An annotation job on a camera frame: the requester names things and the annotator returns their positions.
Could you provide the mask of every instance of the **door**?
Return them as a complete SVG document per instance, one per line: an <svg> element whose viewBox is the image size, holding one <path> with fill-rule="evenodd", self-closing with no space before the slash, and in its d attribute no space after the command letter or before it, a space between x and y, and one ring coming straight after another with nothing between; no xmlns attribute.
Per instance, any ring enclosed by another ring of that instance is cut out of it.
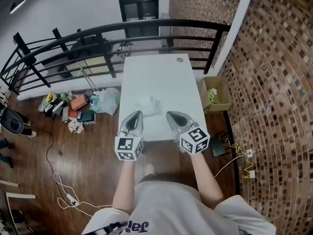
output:
<svg viewBox="0 0 313 235"><path fill-rule="evenodd" d="M158 0L119 0L123 22L158 19ZM158 26L125 29L130 37L157 36Z"/></svg>

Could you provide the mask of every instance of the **white table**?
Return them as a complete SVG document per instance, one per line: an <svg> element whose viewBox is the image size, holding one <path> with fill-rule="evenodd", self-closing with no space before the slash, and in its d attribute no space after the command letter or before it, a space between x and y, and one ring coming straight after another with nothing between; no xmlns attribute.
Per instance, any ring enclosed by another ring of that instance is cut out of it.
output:
<svg viewBox="0 0 313 235"><path fill-rule="evenodd" d="M182 58L183 62L178 62L177 58ZM167 111L186 113L206 130L202 104L187 54L127 57L118 126L134 112L135 103L144 96L153 96L159 100L162 110L161 115L144 118L145 141L174 139L166 120Z"/></svg>

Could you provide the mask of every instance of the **metal railing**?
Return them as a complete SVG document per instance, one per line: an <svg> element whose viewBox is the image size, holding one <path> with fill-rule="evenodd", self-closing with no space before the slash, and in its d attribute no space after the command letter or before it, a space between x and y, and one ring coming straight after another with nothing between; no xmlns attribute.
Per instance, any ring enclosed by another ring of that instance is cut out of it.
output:
<svg viewBox="0 0 313 235"><path fill-rule="evenodd" d="M168 35L168 36L143 36L143 37L132 37L126 39L118 39L118 40L111 40L107 41L103 39L102 33L116 31L116 30L125 30L129 28L139 28L139 27L160 27L160 26L183 26L183 27L197 27L197 28L205 28L205 29L213 29L216 30L215 37L200 37L200 36L177 36L177 35ZM69 64L73 64L78 61L101 57L103 56L105 59L105 63L95 64L84 66L83 69L91 69L95 67L102 67L107 66L108 72L101 72L90 74L89 76L94 75L104 75L104 74L111 74L112 78L116 78L116 73L123 72L123 70L114 70L114 65L123 64L124 61L117 61L112 62L111 57L114 55L124 54L124 53L134 53L134 52L146 52L146 51L159 51L159 52L166 52L171 53L171 51L203 51L209 52L207 58L196 58L196 57L189 57L190 61L205 61L205 67L193 67L194 70L203 70L204 74L207 74L217 48L219 46L221 37L223 32L228 32L230 30L229 25L220 24L220 23L211 23L205 21L196 21L196 20L183 20L183 19L156 19L156 20L141 20L141 21L134 21L134 22L123 22L123 23L114 23L109 25L104 25L96 28L91 28L87 30L81 31L80 29L77 30L77 33L61 37L59 31L57 29L53 30L55 38L40 40L25 44L22 40L19 33L17 33L13 38L17 43L17 48L13 51L11 56L9 57L8 61L5 63L4 67L1 70L0 78L4 81L4 83L9 87L11 91L16 94L19 94L23 91L31 90L41 86L48 86L51 87L51 84L58 83L61 81L67 81L71 79L81 78L81 76L77 77L66 77L62 79L57 79L55 81L48 82L46 79L49 77L53 77L56 75L62 75L65 73L70 73L73 71L79 71L80 68L71 69L71 70L62 70L58 71L57 73L53 73L50 75L42 75L41 72L48 71L52 68L59 67L59 66L66 66ZM93 36L95 39L95 43L86 44L85 38ZM140 49L127 49L127 50L117 50L112 51L112 46L118 43L128 43L128 42L136 42L136 41L147 41L147 40L200 40L200 41L211 41L212 47L210 48L200 48L200 47L153 47L153 48L140 48ZM41 43L44 41L52 41L46 45L37 46L28 48L29 45ZM80 41L80 47L75 49L68 50L68 46L73 46L74 44L69 44L70 42ZM51 51L54 49L61 48L63 52L51 55L43 60L37 61L36 56L42 54L47 51ZM87 55L81 57L75 57L75 54L85 51ZM13 64L9 65L11 60L13 60L15 54L17 54L17 58L13 62ZM50 65L44 69L36 69L35 66L39 64L49 64L52 61L56 61L62 58L67 58L66 61L62 61L57 64ZM36 75L37 78L25 82L27 77L32 75ZM34 86L28 88L22 88L25 85L35 83L37 81L41 81L42 83L36 84Z"/></svg>

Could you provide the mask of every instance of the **plastic bag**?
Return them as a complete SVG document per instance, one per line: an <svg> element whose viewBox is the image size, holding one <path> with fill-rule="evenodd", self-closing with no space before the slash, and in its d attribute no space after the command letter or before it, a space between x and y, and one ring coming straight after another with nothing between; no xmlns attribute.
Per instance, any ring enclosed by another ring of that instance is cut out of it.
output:
<svg viewBox="0 0 313 235"><path fill-rule="evenodd" d="M91 96L90 101L91 101L91 110L93 110L95 113L103 112L98 95Z"/></svg>
<svg viewBox="0 0 313 235"><path fill-rule="evenodd" d="M103 112L109 113L113 116L121 99L121 93L119 90L115 88L107 88L100 92L94 92L94 94L99 96Z"/></svg>

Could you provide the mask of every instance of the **white cloth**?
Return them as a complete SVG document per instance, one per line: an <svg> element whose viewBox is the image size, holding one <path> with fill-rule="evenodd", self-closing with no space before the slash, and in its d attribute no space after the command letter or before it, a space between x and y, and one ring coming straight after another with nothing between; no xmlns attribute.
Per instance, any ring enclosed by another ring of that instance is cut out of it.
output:
<svg viewBox="0 0 313 235"><path fill-rule="evenodd" d="M148 181L135 187L135 209L130 216L114 208L102 209L94 214L82 234L125 221L126 227L111 234L240 235L245 231L252 235L275 235L276 232L275 226L239 195L212 210L189 186Z"/></svg>

